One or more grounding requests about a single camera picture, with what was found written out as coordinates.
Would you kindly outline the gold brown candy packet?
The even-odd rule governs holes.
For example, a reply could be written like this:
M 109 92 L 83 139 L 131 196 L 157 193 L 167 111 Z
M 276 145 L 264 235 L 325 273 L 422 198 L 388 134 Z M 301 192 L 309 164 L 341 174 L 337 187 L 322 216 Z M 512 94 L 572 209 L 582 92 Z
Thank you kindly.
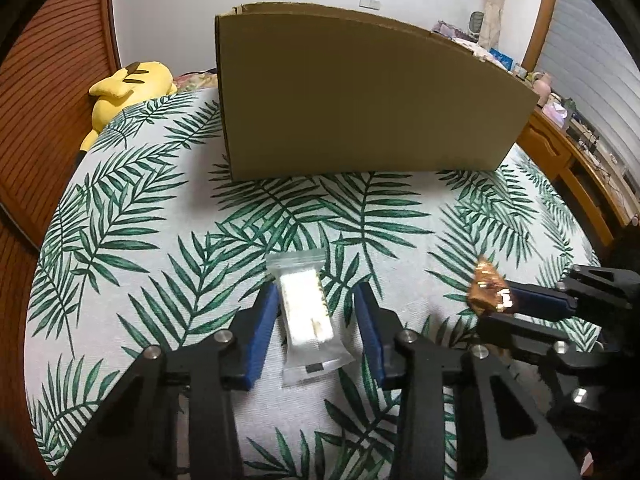
M 496 267 L 484 256 L 474 266 L 472 282 L 466 292 L 466 303 L 477 316 L 514 312 L 512 292 Z

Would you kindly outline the clear white wafer packet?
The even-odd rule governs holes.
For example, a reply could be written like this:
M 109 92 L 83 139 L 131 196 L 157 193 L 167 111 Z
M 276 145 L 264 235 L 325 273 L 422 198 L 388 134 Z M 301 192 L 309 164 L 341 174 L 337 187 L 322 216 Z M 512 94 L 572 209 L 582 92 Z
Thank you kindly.
M 287 387 L 326 376 L 354 360 L 332 322 L 320 276 L 325 264 L 321 249 L 266 255 L 267 271 L 281 298 L 286 335 L 282 379 Z

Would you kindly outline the palm leaf print cloth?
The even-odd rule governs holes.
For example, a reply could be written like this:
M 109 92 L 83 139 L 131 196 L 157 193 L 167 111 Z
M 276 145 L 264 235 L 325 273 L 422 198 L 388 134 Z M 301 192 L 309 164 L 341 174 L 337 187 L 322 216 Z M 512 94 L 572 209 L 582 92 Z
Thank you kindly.
M 165 96 L 120 113 L 55 209 L 32 282 L 25 382 L 50 471 L 150 344 L 176 350 L 249 307 L 273 252 L 319 249 L 334 326 L 354 359 L 285 387 L 285 334 L 262 376 L 235 397 L 252 479 L 384 479 L 397 392 L 374 383 L 352 288 L 371 285 L 402 324 L 464 348 L 477 259 L 512 280 L 551 286 L 596 252 L 550 181 L 520 149 L 493 172 L 351 172 L 231 179 L 218 93 Z

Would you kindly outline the wooden sideboard cabinet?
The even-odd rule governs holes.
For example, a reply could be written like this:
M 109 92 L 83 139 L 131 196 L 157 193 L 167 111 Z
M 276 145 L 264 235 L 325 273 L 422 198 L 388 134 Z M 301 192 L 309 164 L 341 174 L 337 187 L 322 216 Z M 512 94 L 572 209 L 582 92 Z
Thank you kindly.
M 529 116 L 518 146 L 562 197 L 598 256 L 638 255 L 639 222 L 624 217 L 586 155 L 539 108 Z

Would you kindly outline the pink tissue box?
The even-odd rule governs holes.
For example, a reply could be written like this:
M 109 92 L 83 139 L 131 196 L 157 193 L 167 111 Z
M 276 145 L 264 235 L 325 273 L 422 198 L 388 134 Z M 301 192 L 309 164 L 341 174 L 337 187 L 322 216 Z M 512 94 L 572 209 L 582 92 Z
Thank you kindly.
M 570 125 L 573 111 L 562 104 L 561 98 L 552 92 L 546 104 L 542 107 L 542 112 L 562 131 L 566 131 Z

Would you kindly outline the pink thermos jug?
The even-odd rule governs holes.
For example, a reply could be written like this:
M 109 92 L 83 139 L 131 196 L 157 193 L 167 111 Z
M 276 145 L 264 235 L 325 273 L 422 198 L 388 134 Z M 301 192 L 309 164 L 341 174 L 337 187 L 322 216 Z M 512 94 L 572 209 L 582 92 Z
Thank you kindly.
M 543 108 L 552 93 L 552 77 L 548 73 L 533 73 L 532 75 L 532 87 L 538 94 L 537 105 Z

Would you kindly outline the brown cardboard box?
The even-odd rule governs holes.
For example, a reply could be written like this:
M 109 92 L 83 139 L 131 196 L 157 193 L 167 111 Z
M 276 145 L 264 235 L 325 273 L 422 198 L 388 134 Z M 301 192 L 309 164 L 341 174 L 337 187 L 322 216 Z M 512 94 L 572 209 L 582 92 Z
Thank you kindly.
M 536 94 L 426 29 L 310 3 L 215 20 L 232 178 L 496 169 Z

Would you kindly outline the grey window blind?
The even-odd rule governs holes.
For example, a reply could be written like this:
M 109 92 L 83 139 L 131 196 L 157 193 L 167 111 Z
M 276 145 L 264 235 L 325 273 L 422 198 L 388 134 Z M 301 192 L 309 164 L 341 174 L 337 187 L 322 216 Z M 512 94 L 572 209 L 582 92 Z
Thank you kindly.
M 536 69 L 571 98 L 634 180 L 639 179 L 639 70 L 591 0 L 555 0 Z

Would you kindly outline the floral bed blanket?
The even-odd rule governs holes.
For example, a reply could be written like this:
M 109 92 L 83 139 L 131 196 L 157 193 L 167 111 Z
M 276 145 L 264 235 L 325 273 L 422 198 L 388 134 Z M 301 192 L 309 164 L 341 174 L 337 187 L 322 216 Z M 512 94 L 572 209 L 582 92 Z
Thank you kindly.
M 178 92 L 188 92 L 206 88 L 217 88 L 218 79 L 216 72 L 204 70 L 204 72 L 186 73 L 175 77 L 174 85 Z

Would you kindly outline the yellow Pikachu plush toy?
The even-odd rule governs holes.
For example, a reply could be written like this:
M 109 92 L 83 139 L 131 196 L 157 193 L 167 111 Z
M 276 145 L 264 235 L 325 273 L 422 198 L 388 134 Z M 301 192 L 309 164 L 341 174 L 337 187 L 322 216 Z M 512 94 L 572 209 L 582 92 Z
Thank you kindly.
M 174 77 L 167 66 L 157 61 L 133 62 L 89 89 L 96 98 L 91 113 L 91 130 L 80 144 L 78 157 L 98 140 L 99 134 L 124 108 L 177 92 Z

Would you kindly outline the white small fan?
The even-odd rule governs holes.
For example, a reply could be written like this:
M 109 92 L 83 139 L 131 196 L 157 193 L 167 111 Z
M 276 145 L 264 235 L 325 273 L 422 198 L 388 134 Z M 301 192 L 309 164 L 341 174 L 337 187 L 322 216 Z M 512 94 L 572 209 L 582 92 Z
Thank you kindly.
M 484 21 L 484 13 L 482 11 L 474 11 L 470 14 L 468 34 L 473 41 L 480 39 L 480 31 L 482 30 Z

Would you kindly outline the folded floral cloth pile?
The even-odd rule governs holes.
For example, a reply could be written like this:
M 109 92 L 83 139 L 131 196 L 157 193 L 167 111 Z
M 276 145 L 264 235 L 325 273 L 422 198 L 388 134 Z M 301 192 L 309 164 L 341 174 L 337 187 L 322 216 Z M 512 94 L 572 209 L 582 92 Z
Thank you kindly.
M 454 25 L 450 25 L 444 21 L 438 21 L 432 27 L 431 32 L 448 38 L 458 46 L 471 51 L 476 58 L 480 58 L 481 60 L 489 61 L 491 63 L 498 62 L 498 60 L 489 51 L 481 47 L 475 39 Z

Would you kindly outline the wooden louvered wardrobe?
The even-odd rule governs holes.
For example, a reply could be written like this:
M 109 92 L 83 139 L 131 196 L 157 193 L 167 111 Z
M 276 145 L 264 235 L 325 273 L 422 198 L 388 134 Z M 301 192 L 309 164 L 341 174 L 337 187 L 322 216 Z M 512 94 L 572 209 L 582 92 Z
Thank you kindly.
M 118 66 L 112 0 L 1 0 L 1 433 L 38 469 L 23 377 L 30 283 L 91 127 L 89 87 Z

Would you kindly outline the white wall switch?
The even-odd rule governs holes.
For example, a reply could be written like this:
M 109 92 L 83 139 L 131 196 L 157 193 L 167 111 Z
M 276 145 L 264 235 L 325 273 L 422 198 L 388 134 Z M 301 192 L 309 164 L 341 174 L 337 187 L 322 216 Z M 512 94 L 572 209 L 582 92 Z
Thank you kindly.
M 381 10 L 381 3 L 378 0 L 359 0 L 359 6 L 368 10 Z

